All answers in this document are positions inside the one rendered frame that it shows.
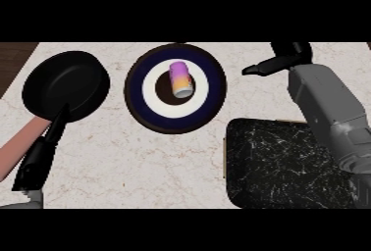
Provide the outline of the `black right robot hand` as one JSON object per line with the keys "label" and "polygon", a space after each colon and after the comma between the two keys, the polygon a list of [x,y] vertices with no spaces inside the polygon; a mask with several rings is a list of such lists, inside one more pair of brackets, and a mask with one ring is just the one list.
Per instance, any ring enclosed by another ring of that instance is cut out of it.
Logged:
{"label": "black right robot hand", "polygon": [[313,51],[309,42],[272,42],[275,56],[242,69],[242,75],[267,76],[291,67],[312,63]]}

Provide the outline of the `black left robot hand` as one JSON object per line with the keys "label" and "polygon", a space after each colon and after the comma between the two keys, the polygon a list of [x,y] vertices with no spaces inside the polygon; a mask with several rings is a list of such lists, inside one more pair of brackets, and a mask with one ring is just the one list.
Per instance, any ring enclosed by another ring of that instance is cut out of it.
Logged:
{"label": "black left robot hand", "polygon": [[69,105],[65,104],[50,124],[46,135],[37,138],[26,152],[16,173],[12,187],[13,191],[31,191],[43,188],[53,162],[56,145],[62,137],[68,119]]}

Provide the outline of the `purple and orange can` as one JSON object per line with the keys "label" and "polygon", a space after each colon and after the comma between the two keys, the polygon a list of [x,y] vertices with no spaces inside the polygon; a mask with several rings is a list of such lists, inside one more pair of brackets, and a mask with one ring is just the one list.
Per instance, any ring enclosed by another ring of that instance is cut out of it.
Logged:
{"label": "purple and orange can", "polygon": [[170,64],[170,80],[173,94],[177,98],[188,98],[193,92],[186,63],[182,61]]}

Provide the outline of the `dark blue and white plate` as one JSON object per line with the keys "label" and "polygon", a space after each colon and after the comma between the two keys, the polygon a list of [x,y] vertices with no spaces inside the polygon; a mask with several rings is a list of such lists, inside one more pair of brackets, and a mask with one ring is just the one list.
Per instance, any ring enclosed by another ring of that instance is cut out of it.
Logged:
{"label": "dark blue and white plate", "polygon": [[226,97],[226,76],[211,54],[171,43],[136,60],[124,81],[124,102],[134,120],[164,134],[199,129],[217,115]]}

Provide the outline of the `black marbled tray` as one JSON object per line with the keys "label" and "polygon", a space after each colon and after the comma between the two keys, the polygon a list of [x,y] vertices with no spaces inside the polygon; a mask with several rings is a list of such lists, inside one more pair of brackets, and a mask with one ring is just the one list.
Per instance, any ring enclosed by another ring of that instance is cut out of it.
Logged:
{"label": "black marbled tray", "polygon": [[225,137],[226,193],[242,209],[352,209],[350,173],[304,123],[235,119]]}

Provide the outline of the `black frying pan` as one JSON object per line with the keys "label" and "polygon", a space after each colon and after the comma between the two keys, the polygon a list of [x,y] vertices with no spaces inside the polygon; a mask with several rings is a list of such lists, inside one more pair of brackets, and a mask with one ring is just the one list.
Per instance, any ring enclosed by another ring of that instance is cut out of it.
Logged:
{"label": "black frying pan", "polygon": [[83,51],[66,51],[46,59],[32,70],[23,85],[22,100],[34,117],[0,148],[0,181],[15,169],[65,104],[72,123],[102,105],[111,80],[97,58]]}

